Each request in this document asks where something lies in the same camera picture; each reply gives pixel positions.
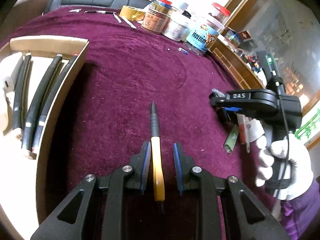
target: red lid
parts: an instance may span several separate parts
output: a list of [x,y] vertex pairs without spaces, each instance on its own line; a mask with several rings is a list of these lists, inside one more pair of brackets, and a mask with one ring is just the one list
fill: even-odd
[[230,16],[230,11],[227,9],[227,8],[225,8],[225,7],[223,7],[223,6],[221,6],[220,4],[218,4],[218,3],[216,3],[216,2],[214,2],[213,4],[213,7],[215,7],[219,12],[221,12],[221,13],[223,13],[225,16]]
[[166,4],[168,4],[168,5],[172,5],[172,2],[170,2],[170,1],[167,1],[167,0],[159,0],[160,2],[163,2],[163,3],[166,3]]

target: purple sleeve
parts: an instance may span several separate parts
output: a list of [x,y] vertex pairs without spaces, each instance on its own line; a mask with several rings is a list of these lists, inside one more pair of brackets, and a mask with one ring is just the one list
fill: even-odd
[[281,201],[281,224],[292,240],[297,240],[306,230],[320,208],[319,184],[313,179],[310,188],[290,201]]

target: tape roll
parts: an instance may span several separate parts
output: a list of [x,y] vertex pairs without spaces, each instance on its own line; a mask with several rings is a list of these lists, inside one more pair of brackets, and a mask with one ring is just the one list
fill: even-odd
[[120,17],[124,16],[126,17],[129,21],[142,21],[144,18],[144,15],[146,13],[139,8],[131,7],[131,6],[122,6],[121,12],[120,12]]

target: purple tablecloth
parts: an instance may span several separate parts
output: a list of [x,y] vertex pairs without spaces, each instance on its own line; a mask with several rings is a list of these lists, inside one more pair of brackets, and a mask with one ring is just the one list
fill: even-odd
[[254,187],[254,146],[249,154],[238,143],[231,154],[223,149],[229,130],[219,123],[208,95],[212,88],[223,92],[237,88],[224,67],[208,56],[179,52],[182,44],[142,30],[137,23],[132,29],[113,15],[69,13],[70,9],[40,16],[13,35],[90,41],[86,63],[66,98],[52,140],[48,205],[60,200],[52,196],[65,195],[86,174],[106,175],[128,164],[149,139],[149,105],[154,100],[161,125],[166,214],[156,215],[151,193],[132,202],[129,214],[138,217],[131,223],[132,231],[139,232],[132,238],[193,238],[194,200],[177,194],[172,155],[176,141],[196,165],[215,176],[238,176],[270,207],[271,198]]

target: person's arm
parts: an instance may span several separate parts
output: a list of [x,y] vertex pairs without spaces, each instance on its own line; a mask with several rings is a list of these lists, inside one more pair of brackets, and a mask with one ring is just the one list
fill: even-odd
[[320,209],[319,184],[313,179],[309,189],[301,196],[281,201],[281,224],[292,240],[298,239]]
[[[258,174],[256,185],[262,186],[272,176],[272,165],[274,156],[285,158],[288,142],[286,139],[271,144],[270,149],[266,148],[267,141],[264,136],[256,142],[260,149]],[[295,138],[294,134],[289,135],[289,160],[292,162],[291,184],[286,189],[280,190],[281,201],[281,224],[285,227],[292,240],[297,240],[306,230],[310,222],[320,210],[319,184],[313,177],[309,152],[306,147]]]

